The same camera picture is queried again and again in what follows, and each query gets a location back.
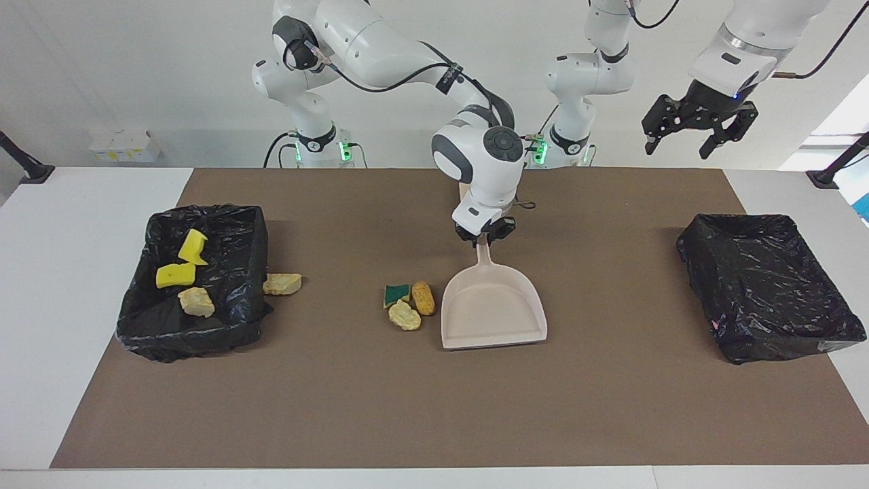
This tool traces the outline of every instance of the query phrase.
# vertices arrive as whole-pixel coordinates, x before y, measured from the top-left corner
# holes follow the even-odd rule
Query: black trash bag
[[[202,259],[209,264],[196,267],[192,286],[208,291],[215,305],[210,318],[184,313],[177,295],[188,287],[156,287],[158,268],[184,263],[178,252],[191,228],[208,237]],[[142,257],[123,298],[117,339],[127,350],[163,363],[255,342],[262,318],[272,311],[262,294],[268,255],[269,234],[259,207],[191,205],[151,216]]]
[[[788,216],[700,214],[677,248],[715,341],[736,365],[834,352],[866,340]]]

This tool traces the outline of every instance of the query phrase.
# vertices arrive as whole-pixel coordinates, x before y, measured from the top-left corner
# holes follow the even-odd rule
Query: brown paper surface
[[[445,352],[440,316],[401,332],[381,290],[426,280],[439,298],[474,263],[449,217],[455,183],[194,171],[179,204],[262,206],[271,271],[304,286],[269,299],[259,342],[220,357],[162,365],[112,340],[52,466],[869,463],[826,355],[737,366],[718,352],[675,241],[697,213],[743,212],[721,171],[530,171],[520,195],[538,208],[514,211],[493,260],[534,282],[549,338]]]

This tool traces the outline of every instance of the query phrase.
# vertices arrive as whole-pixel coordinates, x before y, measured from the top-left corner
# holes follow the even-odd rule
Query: green scouring pad
[[[400,300],[410,302],[410,285],[387,285],[383,293],[383,309],[392,307]]]

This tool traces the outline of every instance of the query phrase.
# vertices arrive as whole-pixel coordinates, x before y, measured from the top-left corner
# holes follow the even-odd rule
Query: white table
[[[138,259],[129,250],[141,248],[148,216],[176,204],[190,173],[59,168],[0,207],[0,488],[869,487],[869,466],[48,470],[114,331]],[[748,213],[797,222],[853,311],[869,321],[869,229],[838,192],[814,189],[801,173],[726,174]],[[869,345],[831,358],[869,419]]]

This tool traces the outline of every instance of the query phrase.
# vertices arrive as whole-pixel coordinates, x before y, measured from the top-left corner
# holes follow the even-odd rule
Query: dustpan
[[[485,237],[477,265],[447,284],[441,303],[441,340],[447,350],[543,341],[546,315],[537,290],[520,271],[492,262]]]

